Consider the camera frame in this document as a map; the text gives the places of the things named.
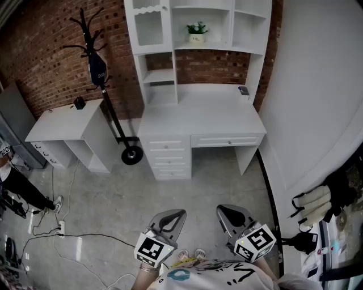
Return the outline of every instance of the concrete floor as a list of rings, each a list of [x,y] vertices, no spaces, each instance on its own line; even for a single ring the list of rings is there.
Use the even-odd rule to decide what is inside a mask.
[[[74,170],[75,164],[69,170],[54,170],[54,194],[65,198],[58,215],[60,219],[67,212]],[[245,207],[262,224],[273,227],[266,185],[256,157],[241,176],[233,148],[195,149],[192,174],[191,180],[156,182],[146,158],[131,167],[119,161],[109,175],[91,173],[79,163],[70,196],[70,212],[65,218],[66,234],[102,233],[135,245],[140,232],[155,214],[183,208],[188,216],[178,239],[179,249],[193,253],[196,248],[202,248],[209,258],[236,259],[225,246],[227,235],[218,222],[217,205],[229,203]],[[50,165],[33,170],[29,180],[52,198]],[[1,242],[5,244],[6,237],[13,238],[21,256],[24,244],[33,237],[31,227],[39,220],[40,215],[31,220],[28,214],[24,220],[8,210],[0,223]],[[56,226],[54,214],[48,214],[35,233],[48,232]],[[136,275],[140,265],[133,258],[133,248],[107,237],[56,237],[55,246],[63,257],[85,264],[106,285],[126,273]],[[177,252],[166,261],[168,266],[176,261]],[[33,286],[52,290],[104,288],[83,266],[59,258],[53,237],[30,241],[25,253],[23,262],[29,268],[28,279]],[[277,256],[267,261],[278,275]],[[126,276],[116,286],[130,289],[133,280]]]

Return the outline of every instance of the potted plant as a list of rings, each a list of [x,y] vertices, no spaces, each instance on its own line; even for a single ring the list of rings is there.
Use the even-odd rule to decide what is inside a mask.
[[[202,21],[187,25],[187,28],[189,32],[190,43],[202,44],[205,41],[204,33],[207,32],[208,29]]]

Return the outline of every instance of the black pants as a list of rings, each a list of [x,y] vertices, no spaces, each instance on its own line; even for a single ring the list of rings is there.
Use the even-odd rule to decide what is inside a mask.
[[[53,202],[42,195],[25,176],[14,168],[11,168],[9,176],[2,182],[2,185],[6,190],[19,194],[26,202],[40,210],[46,207],[51,210],[55,209]]]

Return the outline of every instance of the power strip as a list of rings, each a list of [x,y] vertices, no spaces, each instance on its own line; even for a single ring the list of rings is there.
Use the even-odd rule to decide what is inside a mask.
[[[65,229],[65,222],[63,220],[60,220],[59,222],[59,226],[61,228],[61,230],[59,231],[60,234],[66,234],[66,229]]]

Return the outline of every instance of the scalloped trim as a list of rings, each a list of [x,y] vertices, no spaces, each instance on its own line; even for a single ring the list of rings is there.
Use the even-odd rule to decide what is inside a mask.
[[[143,8],[138,8],[138,9],[134,9],[134,14],[138,15],[138,14],[145,14],[145,13],[151,13],[151,12],[160,12],[162,9],[162,5],[155,5],[155,6],[149,6],[149,7],[143,7]]]

